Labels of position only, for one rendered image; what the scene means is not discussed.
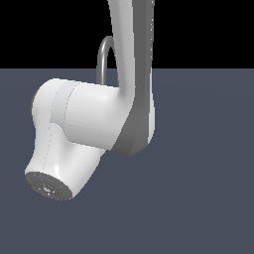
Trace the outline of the grey curved faucet spout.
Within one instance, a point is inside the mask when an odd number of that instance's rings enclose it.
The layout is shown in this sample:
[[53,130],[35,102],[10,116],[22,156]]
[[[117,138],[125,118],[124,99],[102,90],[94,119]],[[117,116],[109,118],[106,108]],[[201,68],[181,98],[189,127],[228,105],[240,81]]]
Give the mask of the grey curved faucet spout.
[[106,36],[102,40],[97,54],[96,83],[100,85],[106,84],[107,58],[109,49],[115,51],[112,36]]

